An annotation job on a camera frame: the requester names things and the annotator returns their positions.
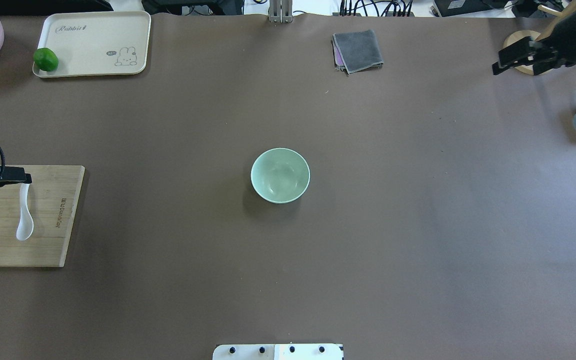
metal bracket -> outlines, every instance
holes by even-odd
[[[212,360],[343,360],[343,344],[223,344]]]
[[[268,19],[271,23],[293,22],[293,0],[269,0]]]

cutting board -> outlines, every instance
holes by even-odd
[[[84,167],[78,165],[19,166],[32,176],[28,208],[34,231],[16,238],[19,188],[0,187],[0,267],[63,267],[80,199]]]

ceramic spoon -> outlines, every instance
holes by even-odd
[[[16,239],[24,241],[33,234],[35,222],[28,209],[28,188],[30,184],[21,184],[19,188],[19,225],[16,227]]]

brown table surface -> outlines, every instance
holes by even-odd
[[[142,73],[43,80],[43,20],[2,19],[0,144],[87,184],[64,268],[0,268],[0,359],[576,359],[576,66],[490,68],[546,22],[158,14]],[[384,67],[335,71],[369,28]],[[287,205],[250,186],[275,147]]]

gray cloth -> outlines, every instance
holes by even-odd
[[[384,64],[377,35],[373,30],[333,34],[332,41],[333,50],[339,51],[343,61],[343,66],[338,68],[345,69],[348,74],[372,67],[381,68]]]

